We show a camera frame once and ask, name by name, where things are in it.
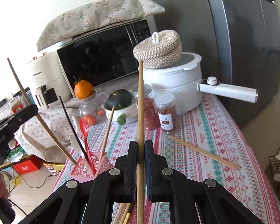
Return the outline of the curved wooden chopstick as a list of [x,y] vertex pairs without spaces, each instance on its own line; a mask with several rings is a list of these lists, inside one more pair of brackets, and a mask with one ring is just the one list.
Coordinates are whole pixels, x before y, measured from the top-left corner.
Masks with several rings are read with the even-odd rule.
[[[18,84],[18,87],[20,88],[21,93],[23,94],[23,97],[25,98],[25,100],[28,102],[29,105],[32,105],[33,103],[31,102],[31,100],[29,99],[25,89],[23,88],[11,62],[10,59],[7,58],[9,67],[11,69],[11,72],[13,73],[14,79],[16,81],[16,83]],[[57,146],[60,148],[60,150],[67,156],[68,159],[70,159],[70,161],[77,165],[76,160],[67,152],[67,150],[65,149],[65,147],[59,142],[59,140],[57,139],[57,137],[53,134],[53,132],[49,129],[49,127],[47,126],[47,124],[45,123],[45,121],[42,119],[41,115],[39,113],[36,114],[36,118],[38,119],[38,121],[40,122],[40,124],[44,127],[44,129],[46,130],[46,132],[50,135],[50,137],[54,140],[54,142],[57,144]]]

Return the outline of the brown wooden chopstick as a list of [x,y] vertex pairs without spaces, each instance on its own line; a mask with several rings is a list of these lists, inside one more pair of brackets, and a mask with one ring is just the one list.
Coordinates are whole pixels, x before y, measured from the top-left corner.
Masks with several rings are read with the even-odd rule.
[[143,62],[139,61],[137,114],[136,223],[144,223],[144,80]]

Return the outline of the white plastic spoon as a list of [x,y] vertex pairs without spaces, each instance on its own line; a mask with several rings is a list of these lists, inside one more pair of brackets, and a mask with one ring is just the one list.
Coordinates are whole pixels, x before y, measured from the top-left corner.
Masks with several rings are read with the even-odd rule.
[[81,155],[83,161],[88,162],[85,149],[81,144],[81,138],[76,137],[73,133],[71,133],[69,139],[71,146],[75,149],[76,152],[78,152]]

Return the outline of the black chopstick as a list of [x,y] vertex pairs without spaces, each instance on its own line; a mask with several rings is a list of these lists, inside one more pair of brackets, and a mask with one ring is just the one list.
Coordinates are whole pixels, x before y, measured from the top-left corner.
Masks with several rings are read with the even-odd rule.
[[79,140],[79,137],[77,136],[77,133],[76,133],[76,131],[74,129],[74,126],[72,125],[72,122],[71,122],[70,117],[69,117],[69,115],[68,115],[68,113],[66,111],[66,108],[64,106],[64,103],[63,103],[63,100],[62,100],[61,96],[59,96],[59,100],[60,100],[60,103],[62,105],[62,108],[63,108],[63,111],[65,113],[65,116],[67,118],[67,121],[69,123],[69,126],[70,126],[70,128],[72,130],[72,133],[74,135],[74,138],[76,139],[76,142],[77,142],[76,145],[78,146],[78,149],[80,150],[79,153],[81,154],[81,156],[83,156],[86,159],[86,162],[89,163],[89,160],[88,160],[87,154],[85,152],[85,149],[83,148],[83,146],[82,146],[82,144],[81,144],[81,142]]

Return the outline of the red plastic spoon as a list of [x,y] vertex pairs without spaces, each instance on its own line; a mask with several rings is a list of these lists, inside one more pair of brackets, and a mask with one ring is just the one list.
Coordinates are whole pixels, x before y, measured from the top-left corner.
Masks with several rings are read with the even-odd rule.
[[88,141],[87,141],[88,127],[87,127],[87,124],[86,124],[84,119],[82,119],[82,118],[79,119],[79,126],[80,126],[81,133],[84,136],[84,145],[85,145],[87,157],[88,157],[88,160],[89,160],[90,168],[91,168],[92,174],[95,175],[96,174],[96,169],[95,169],[94,163],[92,162],[92,157],[91,157],[91,153],[90,153],[89,146],[88,146]]

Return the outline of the light wooden chopstick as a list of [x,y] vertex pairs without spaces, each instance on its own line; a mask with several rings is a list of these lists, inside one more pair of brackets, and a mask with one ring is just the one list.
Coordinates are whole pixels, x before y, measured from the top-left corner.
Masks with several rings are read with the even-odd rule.
[[112,107],[109,123],[108,123],[108,126],[107,126],[107,130],[106,130],[106,133],[105,133],[104,141],[103,141],[101,152],[100,152],[99,164],[97,166],[97,172],[94,175],[94,177],[97,177],[99,175],[101,164],[103,162],[103,156],[105,154],[105,149],[106,149],[106,145],[107,145],[107,141],[108,141],[108,137],[109,137],[109,133],[110,133],[110,128],[111,128],[111,125],[112,125],[112,119],[113,119],[113,115],[114,115],[114,110],[115,110],[115,106]]

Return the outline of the red label spice jar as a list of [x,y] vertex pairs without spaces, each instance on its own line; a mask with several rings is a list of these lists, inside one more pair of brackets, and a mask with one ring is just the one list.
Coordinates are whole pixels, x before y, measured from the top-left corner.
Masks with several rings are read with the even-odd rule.
[[24,107],[23,102],[21,101],[20,96],[16,96],[9,102],[9,108],[12,114],[20,111]]

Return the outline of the red cardboard box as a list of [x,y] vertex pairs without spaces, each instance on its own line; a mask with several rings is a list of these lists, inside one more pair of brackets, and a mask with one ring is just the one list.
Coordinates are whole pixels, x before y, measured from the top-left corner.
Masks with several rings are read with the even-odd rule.
[[25,158],[23,161],[20,161],[17,164],[14,164],[13,169],[19,174],[24,175],[26,173],[31,173],[34,171],[40,170],[43,160],[35,155],[31,155]]

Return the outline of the green lime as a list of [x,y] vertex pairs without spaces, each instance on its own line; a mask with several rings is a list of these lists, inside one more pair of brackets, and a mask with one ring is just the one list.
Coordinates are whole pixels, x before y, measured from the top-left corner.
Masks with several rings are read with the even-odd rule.
[[126,115],[125,114],[121,114],[118,118],[117,118],[117,123],[119,125],[124,125],[126,123]]

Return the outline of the clear glass jar with oranges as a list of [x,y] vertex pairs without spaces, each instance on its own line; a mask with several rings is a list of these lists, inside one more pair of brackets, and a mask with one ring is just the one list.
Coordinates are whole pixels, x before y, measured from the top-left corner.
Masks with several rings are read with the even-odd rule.
[[108,93],[105,90],[93,90],[90,96],[80,100],[80,117],[88,125],[96,125],[106,119],[104,103],[107,97]]

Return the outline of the white ceramic bowl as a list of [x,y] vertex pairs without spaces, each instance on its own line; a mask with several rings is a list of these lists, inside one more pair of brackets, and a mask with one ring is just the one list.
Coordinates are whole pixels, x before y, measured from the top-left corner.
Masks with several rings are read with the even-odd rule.
[[137,121],[137,104],[135,98],[133,98],[132,103],[130,106],[120,109],[120,110],[114,110],[112,122],[118,124],[118,118],[124,117],[125,123],[133,123]]

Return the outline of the short jar labelled dried fruit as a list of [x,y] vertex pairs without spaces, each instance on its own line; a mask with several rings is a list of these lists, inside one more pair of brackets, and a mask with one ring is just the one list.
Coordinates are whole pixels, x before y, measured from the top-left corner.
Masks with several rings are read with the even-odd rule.
[[178,125],[174,95],[171,93],[157,95],[155,97],[155,107],[162,130],[165,132],[174,131]]

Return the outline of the dark green squash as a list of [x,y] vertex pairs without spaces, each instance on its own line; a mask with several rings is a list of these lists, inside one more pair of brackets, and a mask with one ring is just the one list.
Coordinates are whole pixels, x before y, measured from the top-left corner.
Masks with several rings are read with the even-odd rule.
[[104,108],[107,110],[121,110],[129,107],[132,104],[133,96],[125,89],[113,91],[104,103]]

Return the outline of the floral cloth microwave cover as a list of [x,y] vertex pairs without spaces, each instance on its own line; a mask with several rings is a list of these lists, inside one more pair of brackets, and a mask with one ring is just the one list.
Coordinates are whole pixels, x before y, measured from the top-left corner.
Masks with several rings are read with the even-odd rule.
[[38,51],[65,39],[115,23],[164,13],[152,0],[100,0],[60,14],[44,28],[37,42]]

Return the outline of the grey refrigerator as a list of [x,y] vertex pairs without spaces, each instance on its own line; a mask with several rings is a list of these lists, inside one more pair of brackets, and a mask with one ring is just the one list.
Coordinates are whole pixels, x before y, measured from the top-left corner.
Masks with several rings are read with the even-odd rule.
[[184,52],[199,54],[204,78],[255,88],[256,103],[221,98],[239,127],[273,100],[280,81],[280,19],[275,0],[153,0],[165,12],[158,30],[172,29]]

